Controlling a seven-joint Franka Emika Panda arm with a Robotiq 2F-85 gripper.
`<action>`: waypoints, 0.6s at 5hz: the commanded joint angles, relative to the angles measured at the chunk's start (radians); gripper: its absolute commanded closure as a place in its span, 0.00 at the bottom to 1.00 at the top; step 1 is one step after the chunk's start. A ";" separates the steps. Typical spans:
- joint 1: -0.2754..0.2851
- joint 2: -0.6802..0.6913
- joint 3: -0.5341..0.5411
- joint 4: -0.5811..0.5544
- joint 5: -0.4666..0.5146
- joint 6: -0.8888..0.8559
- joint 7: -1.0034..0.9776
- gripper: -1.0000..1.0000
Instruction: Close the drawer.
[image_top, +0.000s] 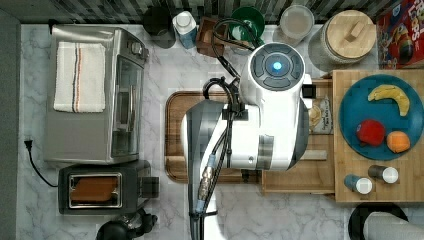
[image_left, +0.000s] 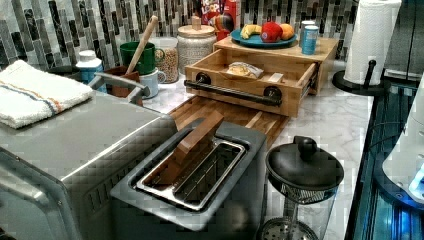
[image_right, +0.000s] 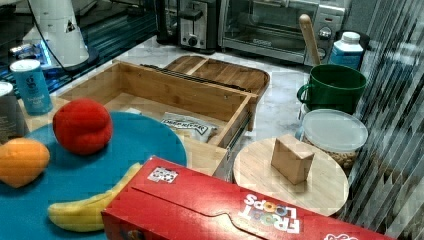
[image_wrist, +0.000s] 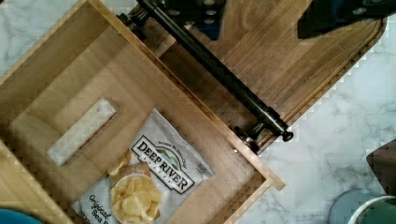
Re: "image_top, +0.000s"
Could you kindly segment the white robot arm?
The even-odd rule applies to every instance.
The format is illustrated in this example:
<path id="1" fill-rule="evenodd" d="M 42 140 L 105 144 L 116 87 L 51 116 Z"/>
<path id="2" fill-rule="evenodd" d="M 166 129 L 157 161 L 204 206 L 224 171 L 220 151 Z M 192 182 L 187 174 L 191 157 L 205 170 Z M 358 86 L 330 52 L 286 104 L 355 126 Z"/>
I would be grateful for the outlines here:
<path id="1" fill-rule="evenodd" d="M 257 47 L 234 80 L 212 78 L 204 99 L 185 113 L 181 141 L 187 163 L 190 232 L 204 240 L 204 221 L 223 168 L 288 170 L 304 155 L 311 97 L 304 60 L 293 47 Z"/>

